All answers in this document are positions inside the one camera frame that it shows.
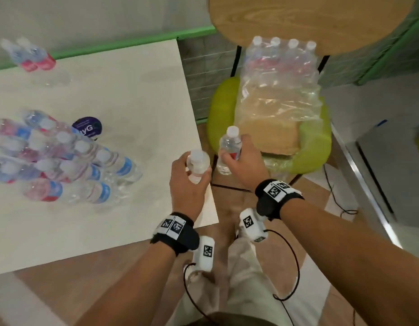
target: group of bottles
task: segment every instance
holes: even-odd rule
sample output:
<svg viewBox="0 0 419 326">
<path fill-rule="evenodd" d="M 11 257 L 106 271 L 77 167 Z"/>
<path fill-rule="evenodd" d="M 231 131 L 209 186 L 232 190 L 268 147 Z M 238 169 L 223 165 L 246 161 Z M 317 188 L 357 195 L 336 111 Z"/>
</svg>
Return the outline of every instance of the group of bottles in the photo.
<svg viewBox="0 0 419 326">
<path fill-rule="evenodd" d="M 24 111 L 22 119 L 0 119 L 0 182 L 18 182 L 28 199 L 111 202 L 119 185 L 143 174 L 129 158 L 42 111 Z"/>
<path fill-rule="evenodd" d="M 315 41 L 301 43 L 295 38 L 285 41 L 278 37 L 264 41 L 262 37 L 256 36 L 246 50 L 245 66 L 249 70 L 274 69 L 277 72 L 315 77 L 315 48 Z"/>
<path fill-rule="evenodd" d="M 241 137 L 239 136 L 238 127 L 228 127 L 226 134 L 220 139 L 220 148 L 228 152 L 232 159 L 238 160 L 241 153 Z M 192 150 L 187 159 L 187 168 L 191 171 L 189 175 L 190 181 L 197 184 L 207 171 L 210 165 L 209 156 L 202 150 Z M 217 170 L 222 175 L 230 175 L 229 167 L 225 165 L 221 158 L 217 160 Z"/>
<path fill-rule="evenodd" d="M 0 40 L 1 47 L 6 50 L 12 63 L 31 73 L 37 83 L 53 87 L 71 81 L 69 75 L 57 68 L 56 60 L 44 49 L 27 38 L 19 38 L 13 43 L 6 39 Z"/>
</svg>

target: person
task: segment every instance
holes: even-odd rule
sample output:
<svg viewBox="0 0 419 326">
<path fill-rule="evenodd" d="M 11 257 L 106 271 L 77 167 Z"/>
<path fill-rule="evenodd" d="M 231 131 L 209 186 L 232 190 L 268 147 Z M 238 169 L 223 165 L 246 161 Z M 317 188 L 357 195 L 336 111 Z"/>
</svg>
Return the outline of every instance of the person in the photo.
<svg viewBox="0 0 419 326">
<path fill-rule="evenodd" d="M 249 136 L 242 136 L 238 160 L 226 152 L 220 157 L 232 174 L 252 192 L 269 179 L 261 153 Z M 199 184 L 187 178 L 184 153 L 172 163 L 170 193 L 173 212 L 196 221 L 210 172 Z M 301 198 L 280 208 L 280 219 L 291 230 L 331 284 L 369 326 L 419 325 L 419 259 L 391 244 L 370 229 L 335 217 Z M 176 254 L 158 241 L 116 284 L 80 318 L 77 326 L 149 326 L 158 308 Z M 230 280 L 226 312 L 218 309 L 215 286 L 202 274 L 191 276 L 189 290 L 197 305 L 219 325 L 291 325 L 275 289 L 263 274 L 246 238 L 229 248 Z M 212 325 L 183 297 L 169 326 Z"/>
</svg>

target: green trim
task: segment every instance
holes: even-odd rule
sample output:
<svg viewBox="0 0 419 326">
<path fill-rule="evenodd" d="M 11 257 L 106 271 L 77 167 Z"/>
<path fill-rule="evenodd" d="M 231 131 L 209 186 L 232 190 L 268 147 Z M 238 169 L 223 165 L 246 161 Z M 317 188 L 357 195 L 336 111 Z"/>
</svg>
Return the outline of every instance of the green trim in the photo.
<svg viewBox="0 0 419 326">
<path fill-rule="evenodd" d="M 208 118 L 198 119 L 196 120 L 196 125 L 200 125 L 202 123 L 207 123 Z"/>
<path fill-rule="evenodd" d="M 399 40 L 355 83 L 363 85 L 372 80 L 386 65 L 391 56 L 401 50 L 409 39 L 419 31 L 419 19 L 399 38 Z"/>
<path fill-rule="evenodd" d="M 96 46 L 89 46 L 85 48 L 77 48 L 77 49 L 69 49 L 69 50 L 65 50 L 61 52 L 53 52 L 51 53 L 51 56 L 53 56 L 53 58 L 56 60 L 61 60 L 63 58 L 89 55 L 89 54 L 94 54 L 94 53 L 100 53 L 103 51 L 115 50 L 115 49 L 121 49 L 121 48 L 133 47 L 133 46 L 140 46 L 147 43 L 172 40 L 174 38 L 177 40 L 184 40 L 186 38 L 196 38 L 199 36 L 206 36 L 206 35 L 214 34 L 216 32 L 217 30 L 214 26 L 199 27 L 196 29 L 186 29 L 183 31 L 160 33 L 160 34 L 156 34 L 152 36 L 144 36 L 141 38 L 131 38 L 127 40 L 105 43 L 105 44 L 96 45 Z M 15 67 L 15 65 L 9 60 L 0 62 L 0 70 L 9 69 L 11 67 Z"/>
</svg>

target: floor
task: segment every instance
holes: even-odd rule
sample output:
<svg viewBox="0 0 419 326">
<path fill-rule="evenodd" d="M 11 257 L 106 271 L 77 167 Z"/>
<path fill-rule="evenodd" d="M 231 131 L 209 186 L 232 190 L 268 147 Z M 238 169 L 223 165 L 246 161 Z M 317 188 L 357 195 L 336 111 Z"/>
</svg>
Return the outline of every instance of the floor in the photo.
<svg viewBox="0 0 419 326">
<path fill-rule="evenodd" d="M 198 125 L 202 148 L 213 152 L 206 137 L 206 125 Z M 337 201 L 346 209 L 357 209 L 357 203 L 330 157 L 326 170 Z M 232 176 L 215 173 L 213 183 L 241 185 Z M 335 204 L 322 170 L 302 177 L 295 185 L 306 200 L 336 217 L 341 209 Z M 254 207 L 256 197 L 247 192 L 213 187 L 219 223 L 199 229 L 200 234 L 216 241 L 214 271 L 221 288 L 223 309 L 227 297 L 227 247 L 231 241 L 239 213 Z M 361 212 L 355 217 L 343 215 L 354 222 L 364 222 Z M 281 233 L 291 243 L 301 267 L 301 281 L 286 307 L 298 326 L 351 326 L 353 308 L 326 280 L 282 222 L 266 224 Z M 71 326 L 93 305 L 100 295 L 114 284 L 135 263 L 148 247 L 147 241 L 107 249 L 0 275 L 0 326 Z M 257 256 L 264 272 L 272 279 L 279 295 L 289 294 L 295 284 L 297 269 L 292 253 L 284 241 L 270 235 L 256 245 Z M 180 255 L 169 276 L 162 302 L 152 326 L 162 326 L 184 293 L 182 265 L 191 254 Z M 356 315 L 357 326 L 365 325 Z"/>
</svg>

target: black wrist strap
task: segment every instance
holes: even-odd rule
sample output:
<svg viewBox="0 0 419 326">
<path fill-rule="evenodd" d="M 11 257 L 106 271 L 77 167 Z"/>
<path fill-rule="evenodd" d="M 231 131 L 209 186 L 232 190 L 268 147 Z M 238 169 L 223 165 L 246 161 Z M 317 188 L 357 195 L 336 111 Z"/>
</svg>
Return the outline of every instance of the black wrist strap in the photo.
<svg viewBox="0 0 419 326">
<path fill-rule="evenodd" d="M 258 197 L 256 211 L 269 219 L 280 219 L 280 209 L 291 199 L 304 199 L 301 192 L 285 182 L 268 179 L 261 182 L 255 190 Z"/>
<path fill-rule="evenodd" d="M 172 213 L 154 231 L 150 243 L 158 241 L 171 247 L 176 256 L 199 247 L 199 235 L 193 229 L 194 222 L 182 213 Z"/>
</svg>

